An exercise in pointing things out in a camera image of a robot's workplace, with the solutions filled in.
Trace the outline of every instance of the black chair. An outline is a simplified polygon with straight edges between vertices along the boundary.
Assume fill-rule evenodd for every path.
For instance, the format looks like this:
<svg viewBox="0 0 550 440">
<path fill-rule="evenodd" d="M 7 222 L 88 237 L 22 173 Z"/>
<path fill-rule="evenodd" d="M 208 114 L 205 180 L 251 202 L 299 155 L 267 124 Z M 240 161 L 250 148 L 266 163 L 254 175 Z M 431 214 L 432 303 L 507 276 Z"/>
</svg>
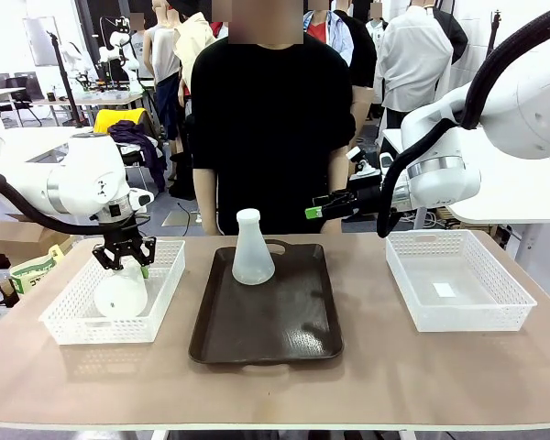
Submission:
<svg viewBox="0 0 550 440">
<path fill-rule="evenodd" d="M 12 99 L 14 100 L 14 105 L 16 112 L 18 113 L 18 117 L 20 117 L 20 110 L 28 110 L 30 114 L 32 114 L 35 119 L 37 119 L 37 122 L 40 127 L 43 127 L 43 123 L 40 121 L 40 119 L 33 113 L 31 108 L 33 107 L 31 104 L 33 102 L 32 99 L 30 99 L 30 96 L 27 92 L 27 77 L 18 77 L 18 78 L 7 78 L 6 79 L 6 89 L 13 89 L 16 87 L 24 87 L 25 90 L 21 90 L 20 92 L 12 92 L 10 95 L 12 96 Z M 12 112 L 13 108 L 11 104 L 5 104 L 0 105 L 0 116 L 2 115 L 2 112 Z"/>
</svg>

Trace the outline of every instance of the black pants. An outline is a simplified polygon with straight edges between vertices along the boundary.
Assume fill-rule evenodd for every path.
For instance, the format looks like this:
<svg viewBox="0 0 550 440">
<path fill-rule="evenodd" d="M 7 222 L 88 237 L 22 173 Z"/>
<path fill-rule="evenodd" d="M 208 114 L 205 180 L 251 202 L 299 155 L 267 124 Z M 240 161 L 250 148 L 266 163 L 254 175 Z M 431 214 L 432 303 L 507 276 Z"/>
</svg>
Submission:
<svg viewBox="0 0 550 440">
<path fill-rule="evenodd" d="M 386 108 L 385 117 L 387 117 L 387 129 L 401 128 L 403 119 L 405 119 L 405 117 L 408 114 L 409 113 L 396 112 L 395 110 Z M 387 139 L 383 139 L 383 145 L 381 145 L 381 154 L 383 153 L 390 153 L 394 159 L 395 159 L 395 156 L 397 156 L 396 149 L 391 145 L 391 143 Z"/>
</svg>

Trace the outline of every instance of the gray floor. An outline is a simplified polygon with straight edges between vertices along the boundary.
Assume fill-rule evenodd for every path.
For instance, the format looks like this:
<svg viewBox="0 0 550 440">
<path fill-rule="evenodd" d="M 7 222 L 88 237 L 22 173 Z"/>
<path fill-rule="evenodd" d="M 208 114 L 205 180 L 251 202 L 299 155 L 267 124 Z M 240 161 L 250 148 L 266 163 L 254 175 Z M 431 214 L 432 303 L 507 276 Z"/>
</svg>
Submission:
<svg viewBox="0 0 550 440">
<path fill-rule="evenodd" d="M 44 120 L 45 126 L 53 125 L 52 121 Z M 15 127 L 16 123 L 12 121 L 7 124 L 9 127 Z M 37 124 L 28 123 L 28 127 L 35 127 Z M 377 136 L 377 128 L 375 126 L 365 126 L 365 129 L 362 133 L 362 139 L 359 141 L 359 144 L 368 152 L 371 152 L 374 149 L 374 139 Z M 150 179 L 150 176 L 145 172 L 145 177 L 148 180 L 147 185 L 149 188 L 154 188 L 154 184 Z M 142 180 L 138 171 L 131 170 L 129 172 L 129 183 L 133 187 L 142 188 Z M 149 224 L 145 225 L 142 230 L 147 235 L 157 236 L 157 237 L 171 237 L 171 236 L 182 236 L 185 234 L 185 227 L 163 227 L 161 224 L 173 210 L 179 210 L 177 203 L 180 203 L 183 208 L 188 211 L 194 211 L 197 208 L 195 202 L 187 202 L 183 200 L 177 200 L 170 197 L 166 192 L 160 194 L 155 202 L 149 207 L 148 211 L 151 215 L 151 221 Z M 8 217 L 7 213 L 10 211 L 5 208 L 5 206 L 0 201 L 0 220 L 5 220 Z M 408 228 L 408 225 L 402 225 L 403 228 Z M 363 223 L 353 223 L 353 224 L 344 224 L 343 230 L 345 232 L 369 232 L 375 230 L 374 222 L 363 222 Z M 194 223 L 192 223 L 187 230 L 187 236 L 202 236 L 204 231 L 202 228 Z M 365 440 L 373 438 L 370 434 L 364 433 Z M 500 432 L 500 433 L 452 433 L 456 440 L 550 440 L 550 430 L 543 431 L 525 431 L 525 432 Z M 187 439 L 188 435 L 182 435 L 179 440 Z M 93 439 L 106 439 L 106 438 L 118 438 L 115 434 L 78 434 L 72 432 L 45 432 L 45 431 L 22 431 L 14 429 L 5 429 L 0 428 L 0 440 L 93 440 Z M 151 432 L 140 432 L 138 433 L 139 440 L 149 440 L 151 438 Z M 285 437 L 288 440 L 305 440 L 305 433 L 288 433 Z M 341 433 L 334 433 L 332 440 L 338 440 L 343 438 Z M 445 433 L 417 433 L 417 438 L 419 440 L 452 440 Z"/>
</svg>

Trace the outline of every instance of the white table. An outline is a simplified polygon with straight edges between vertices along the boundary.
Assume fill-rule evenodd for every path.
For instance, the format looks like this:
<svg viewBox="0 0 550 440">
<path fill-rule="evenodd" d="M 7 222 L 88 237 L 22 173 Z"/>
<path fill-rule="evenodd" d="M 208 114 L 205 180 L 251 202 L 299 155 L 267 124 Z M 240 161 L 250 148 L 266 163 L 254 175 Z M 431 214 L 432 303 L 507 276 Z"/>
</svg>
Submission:
<svg viewBox="0 0 550 440">
<path fill-rule="evenodd" d="M 120 98 L 114 98 L 110 96 L 105 96 L 98 99 L 85 99 L 85 98 L 76 98 L 75 104 L 78 107 L 86 107 L 85 112 L 88 115 L 88 119 L 90 120 L 90 124 L 92 126 L 95 125 L 94 121 L 94 109 L 93 107 L 96 107 L 96 114 L 98 107 L 103 106 L 112 106 L 112 107 L 129 107 L 133 106 L 136 101 L 141 101 L 141 106 L 143 106 L 142 103 L 143 94 L 142 93 L 131 93 L 129 95 L 120 97 Z M 57 113 L 55 111 L 54 107 L 65 107 L 70 106 L 69 100 L 65 99 L 60 101 L 59 99 L 57 101 L 49 101 L 47 99 L 41 99 L 39 101 L 33 101 L 33 105 L 45 105 L 49 106 L 51 108 L 51 114 L 53 115 L 53 118 L 55 119 L 55 123 L 57 126 L 59 126 L 59 119 L 57 118 Z"/>
<path fill-rule="evenodd" d="M 0 164 L 12 162 L 36 162 L 52 154 L 79 133 L 89 133 L 91 127 L 46 126 L 11 128 L 5 132 L 5 145 Z"/>
<path fill-rule="evenodd" d="M 402 132 L 385 130 L 385 138 L 403 151 Z M 527 225 L 516 260 L 523 265 L 542 224 L 550 223 L 550 159 L 528 160 L 495 148 L 482 128 L 468 133 L 462 146 L 466 163 L 480 169 L 478 194 L 447 206 L 458 220 L 470 224 Z"/>
<path fill-rule="evenodd" d="M 14 92 L 22 92 L 23 90 L 26 90 L 26 88 L 25 87 L 12 87 L 12 88 L 8 88 L 8 89 L 0 89 L 0 98 L 6 97 L 8 99 L 8 101 L 10 101 L 10 104 L 12 105 L 13 110 L 16 110 L 15 101 L 14 101 L 14 99 L 12 99 L 11 94 L 13 94 Z M 22 127 L 22 120 L 20 119 L 20 115 L 18 114 L 18 112 L 15 112 L 15 113 L 16 113 L 16 121 L 18 123 L 18 126 Z"/>
</svg>

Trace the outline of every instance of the black jacket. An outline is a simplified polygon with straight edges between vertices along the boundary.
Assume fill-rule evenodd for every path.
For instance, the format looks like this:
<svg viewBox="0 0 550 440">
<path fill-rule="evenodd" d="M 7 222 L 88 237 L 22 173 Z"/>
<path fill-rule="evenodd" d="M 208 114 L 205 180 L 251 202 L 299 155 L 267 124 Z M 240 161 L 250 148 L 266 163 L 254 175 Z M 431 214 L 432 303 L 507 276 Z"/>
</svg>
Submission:
<svg viewBox="0 0 550 440">
<path fill-rule="evenodd" d="M 455 49 L 452 55 L 452 63 L 454 64 L 467 50 L 468 37 L 463 28 L 458 24 L 457 20 L 448 14 L 441 11 L 437 7 L 434 8 L 434 18 L 440 23 L 440 27 L 446 33 L 446 36 L 452 43 L 452 47 Z"/>
<path fill-rule="evenodd" d="M 355 49 L 350 62 L 350 80 L 352 85 L 372 87 L 375 80 L 377 51 L 365 24 L 344 11 L 334 11 L 345 22 Z"/>
</svg>

